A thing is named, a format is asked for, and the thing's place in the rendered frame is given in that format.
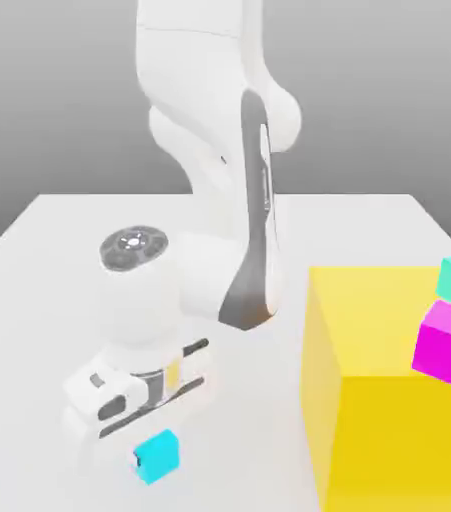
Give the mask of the small cyan cube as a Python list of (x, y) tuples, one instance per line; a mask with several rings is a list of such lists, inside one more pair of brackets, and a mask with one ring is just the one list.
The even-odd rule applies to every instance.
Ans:
[(138, 445), (133, 454), (137, 475), (151, 485), (179, 468), (179, 439), (172, 430), (165, 429)]

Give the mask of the small magenta cube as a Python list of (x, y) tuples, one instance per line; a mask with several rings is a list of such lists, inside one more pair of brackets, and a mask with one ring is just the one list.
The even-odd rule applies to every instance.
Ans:
[(451, 303), (436, 300), (424, 316), (411, 367), (451, 384)]

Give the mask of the large yellow box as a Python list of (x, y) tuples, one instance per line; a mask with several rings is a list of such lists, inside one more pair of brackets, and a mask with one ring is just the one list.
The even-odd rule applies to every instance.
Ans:
[(451, 384), (411, 366), (437, 278), (309, 271), (300, 404), (321, 512), (451, 512)]

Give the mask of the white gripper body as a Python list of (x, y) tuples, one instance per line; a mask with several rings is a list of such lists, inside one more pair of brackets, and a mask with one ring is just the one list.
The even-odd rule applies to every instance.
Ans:
[(166, 373), (92, 373), (87, 378), (85, 457), (113, 460), (164, 429), (179, 426), (213, 398), (212, 373), (182, 373), (170, 385)]

